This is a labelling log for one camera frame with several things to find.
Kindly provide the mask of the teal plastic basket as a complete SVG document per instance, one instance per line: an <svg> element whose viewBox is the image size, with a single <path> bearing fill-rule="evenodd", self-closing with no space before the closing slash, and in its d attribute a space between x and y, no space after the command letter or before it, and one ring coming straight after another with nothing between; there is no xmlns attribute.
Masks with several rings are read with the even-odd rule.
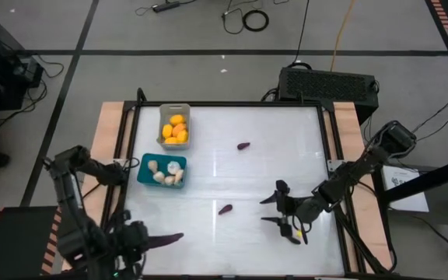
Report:
<svg viewBox="0 0 448 280"><path fill-rule="evenodd" d="M165 177L175 176L167 172L167 164L170 161L176 161L180 164L181 169L184 170L184 177L180 184L174 184L167 186L165 184L159 184L153 180L153 174L148 168L148 161L156 160L158 163L158 171L163 172ZM161 155L161 154L152 154L146 153L143 155L142 160L140 162L140 168L138 170L137 181L141 184L151 187L168 187L181 189L185 185L185 175L187 169L187 160L182 156L169 156L169 155Z"/></svg>

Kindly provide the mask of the black power strip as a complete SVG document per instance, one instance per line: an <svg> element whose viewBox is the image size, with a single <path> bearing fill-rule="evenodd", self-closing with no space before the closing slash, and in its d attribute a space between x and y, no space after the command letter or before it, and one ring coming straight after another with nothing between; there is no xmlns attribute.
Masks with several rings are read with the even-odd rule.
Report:
<svg viewBox="0 0 448 280"><path fill-rule="evenodd" d="M154 5L152 7L152 10L155 13L159 13L159 12L165 12L165 11L170 10L170 9L175 9L175 8L177 8L179 6L180 6L180 2L179 1L165 2L163 4Z"/></svg>

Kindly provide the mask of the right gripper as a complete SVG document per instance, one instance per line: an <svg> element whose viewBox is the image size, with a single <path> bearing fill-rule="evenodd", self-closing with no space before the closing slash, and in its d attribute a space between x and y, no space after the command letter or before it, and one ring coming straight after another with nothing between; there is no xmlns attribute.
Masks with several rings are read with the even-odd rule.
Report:
<svg viewBox="0 0 448 280"><path fill-rule="evenodd" d="M274 203L289 194L289 186L284 180L275 181L275 187L274 193L261 203ZM286 213L296 216L301 223L312 223L320 214L320 205L313 197L289 198ZM276 224L280 229L281 236L292 237L292 226L287 218L262 217L261 220Z"/></svg>

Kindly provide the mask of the black metal stand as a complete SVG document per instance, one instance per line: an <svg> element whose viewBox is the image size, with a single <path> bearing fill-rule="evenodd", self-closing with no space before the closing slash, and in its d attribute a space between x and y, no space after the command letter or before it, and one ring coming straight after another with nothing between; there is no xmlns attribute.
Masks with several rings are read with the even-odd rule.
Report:
<svg viewBox="0 0 448 280"><path fill-rule="evenodd" d="M436 169L386 164L376 168L372 180L387 239L388 210L409 215L428 226L448 225L448 164Z"/></svg>

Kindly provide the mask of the dark purple eggplant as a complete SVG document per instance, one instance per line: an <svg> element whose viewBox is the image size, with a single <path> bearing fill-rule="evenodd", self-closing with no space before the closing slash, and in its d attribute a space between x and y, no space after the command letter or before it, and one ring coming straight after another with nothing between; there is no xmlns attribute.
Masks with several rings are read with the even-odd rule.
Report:
<svg viewBox="0 0 448 280"><path fill-rule="evenodd" d="M158 243L160 245L162 245L162 247L164 246L168 246L172 243L176 243L178 240L180 240L181 238L184 237L183 233L174 233L171 235L163 235L162 239L150 239L148 238L148 245L147 245L147 250L148 250L148 246L151 243Z"/></svg>

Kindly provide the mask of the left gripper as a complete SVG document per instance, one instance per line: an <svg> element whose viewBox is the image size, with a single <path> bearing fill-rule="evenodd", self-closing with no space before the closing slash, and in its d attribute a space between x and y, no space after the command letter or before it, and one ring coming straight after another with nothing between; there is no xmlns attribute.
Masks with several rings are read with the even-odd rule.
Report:
<svg viewBox="0 0 448 280"><path fill-rule="evenodd" d="M148 250L161 247L158 243L151 243L150 239L162 239L163 235L149 236L148 230L143 222L135 221L124 225L121 229L119 244L121 245L121 256L125 264L134 264L142 259L142 255Z"/></svg>

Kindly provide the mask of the black table frame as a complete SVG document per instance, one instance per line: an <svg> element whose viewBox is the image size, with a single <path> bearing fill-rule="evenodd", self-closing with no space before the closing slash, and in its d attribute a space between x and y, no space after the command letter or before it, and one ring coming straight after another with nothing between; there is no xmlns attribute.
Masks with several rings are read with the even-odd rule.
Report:
<svg viewBox="0 0 448 280"><path fill-rule="evenodd" d="M119 156L115 159L124 159L128 157L129 141L134 138L136 128L134 127L134 113L137 103L134 100L121 101L124 103L123 114L121 117L121 127L117 135L117 144L115 147L114 155ZM266 102L232 102L232 101L189 101L188 104L192 109L198 107L294 107L295 103L266 103ZM107 188L107 201L104 205L103 218L100 225L103 225L111 216L115 207L120 204L120 191L119 187Z"/></svg>

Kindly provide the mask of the tan wooden side board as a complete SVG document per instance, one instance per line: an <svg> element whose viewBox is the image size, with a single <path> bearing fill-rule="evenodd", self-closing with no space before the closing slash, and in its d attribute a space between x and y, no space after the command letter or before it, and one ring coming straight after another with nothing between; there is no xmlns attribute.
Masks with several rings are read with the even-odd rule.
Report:
<svg viewBox="0 0 448 280"><path fill-rule="evenodd" d="M361 128L353 103L335 103L334 111L324 111L327 140L332 159L357 160L364 149ZM371 253L386 269L392 267L392 254L380 215L380 207L371 192L373 181L364 176L352 194L355 226Z"/></svg>
<svg viewBox="0 0 448 280"><path fill-rule="evenodd" d="M119 156L114 155L114 151L117 144L117 135L121 127L123 107L123 102L105 102L101 107L90 152L94 159L102 163L110 163L113 159L119 158ZM86 212L98 225L103 218L106 201L107 187L104 186L99 186L86 196Z"/></svg>

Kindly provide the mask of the grey plastic basket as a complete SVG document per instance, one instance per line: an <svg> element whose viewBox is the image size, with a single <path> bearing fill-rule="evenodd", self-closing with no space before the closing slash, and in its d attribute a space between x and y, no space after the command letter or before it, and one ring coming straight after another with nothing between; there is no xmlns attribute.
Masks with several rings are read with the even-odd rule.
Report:
<svg viewBox="0 0 448 280"><path fill-rule="evenodd" d="M162 129L165 124L170 124L169 119L174 114L183 114L186 118L185 124L187 125L187 131L189 138L186 143L178 143L176 145L167 145L164 143L165 139L162 136ZM184 150L189 148L191 132L191 107L186 103L165 103L159 107L159 131L157 136L157 142L165 150Z"/></svg>

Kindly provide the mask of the black computer case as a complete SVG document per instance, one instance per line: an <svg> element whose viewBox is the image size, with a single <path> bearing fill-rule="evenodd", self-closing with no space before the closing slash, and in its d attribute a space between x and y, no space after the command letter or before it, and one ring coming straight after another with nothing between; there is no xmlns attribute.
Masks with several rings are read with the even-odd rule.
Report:
<svg viewBox="0 0 448 280"><path fill-rule="evenodd" d="M380 85L372 75L326 72L308 68L283 68L277 99L317 101L332 109L335 103L352 102L360 124L379 107Z"/></svg>

